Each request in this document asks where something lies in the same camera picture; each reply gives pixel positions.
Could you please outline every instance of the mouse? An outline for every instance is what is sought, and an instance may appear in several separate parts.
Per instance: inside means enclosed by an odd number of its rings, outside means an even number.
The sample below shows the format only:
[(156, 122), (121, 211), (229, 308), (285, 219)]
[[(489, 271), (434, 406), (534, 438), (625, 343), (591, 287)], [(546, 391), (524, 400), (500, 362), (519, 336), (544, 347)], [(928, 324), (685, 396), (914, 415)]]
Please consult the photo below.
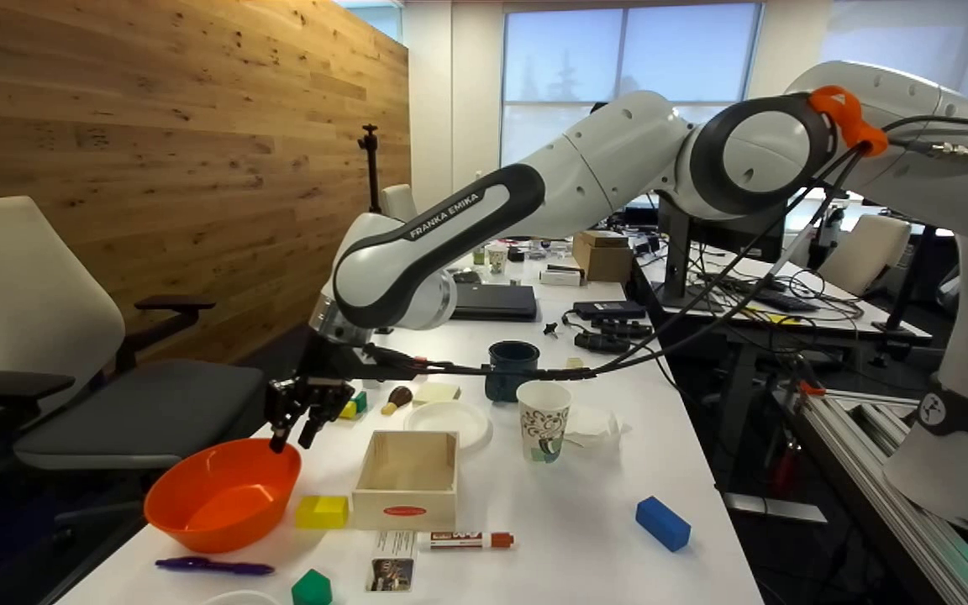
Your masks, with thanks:
[(591, 352), (625, 352), (627, 340), (608, 336), (608, 332), (579, 332), (575, 347), (591, 350)]

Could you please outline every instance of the paper cup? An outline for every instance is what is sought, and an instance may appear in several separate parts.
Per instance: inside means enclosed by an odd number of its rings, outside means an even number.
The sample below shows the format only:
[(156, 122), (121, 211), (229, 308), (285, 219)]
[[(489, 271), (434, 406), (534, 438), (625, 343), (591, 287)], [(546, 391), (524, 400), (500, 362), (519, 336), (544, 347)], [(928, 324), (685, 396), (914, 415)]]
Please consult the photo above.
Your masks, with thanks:
[(559, 384), (519, 384), (519, 451), (528, 462), (550, 465), (562, 454), (572, 393)]

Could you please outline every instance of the pen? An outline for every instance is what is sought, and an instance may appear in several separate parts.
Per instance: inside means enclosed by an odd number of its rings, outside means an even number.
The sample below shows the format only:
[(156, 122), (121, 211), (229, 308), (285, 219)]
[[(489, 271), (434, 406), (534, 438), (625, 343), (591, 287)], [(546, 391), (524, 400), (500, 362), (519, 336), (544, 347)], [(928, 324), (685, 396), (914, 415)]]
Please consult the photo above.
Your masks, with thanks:
[(212, 560), (212, 559), (156, 559), (153, 569), (169, 570), (224, 570), (224, 575), (271, 575), (271, 566), (255, 560)]

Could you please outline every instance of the yellow block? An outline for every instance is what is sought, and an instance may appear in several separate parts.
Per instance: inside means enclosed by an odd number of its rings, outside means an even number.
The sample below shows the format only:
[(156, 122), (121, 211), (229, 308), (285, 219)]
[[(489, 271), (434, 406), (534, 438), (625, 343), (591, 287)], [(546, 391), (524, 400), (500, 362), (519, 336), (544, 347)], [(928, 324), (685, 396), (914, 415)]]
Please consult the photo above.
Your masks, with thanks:
[(314, 493), (303, 498), (293, 510), (293, 525), (303, 530), (329, 530), (348, 525), (348, 498)]

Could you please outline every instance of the blue block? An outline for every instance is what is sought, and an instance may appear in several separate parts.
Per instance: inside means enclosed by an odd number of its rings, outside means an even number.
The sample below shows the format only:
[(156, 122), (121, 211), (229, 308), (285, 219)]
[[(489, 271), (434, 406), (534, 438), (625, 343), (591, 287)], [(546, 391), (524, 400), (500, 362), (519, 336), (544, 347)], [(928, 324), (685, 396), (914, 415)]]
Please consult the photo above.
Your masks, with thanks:
[(639, 501), (634, 521), (668, 553), (689, 545), (689, 525), (655, 498)]

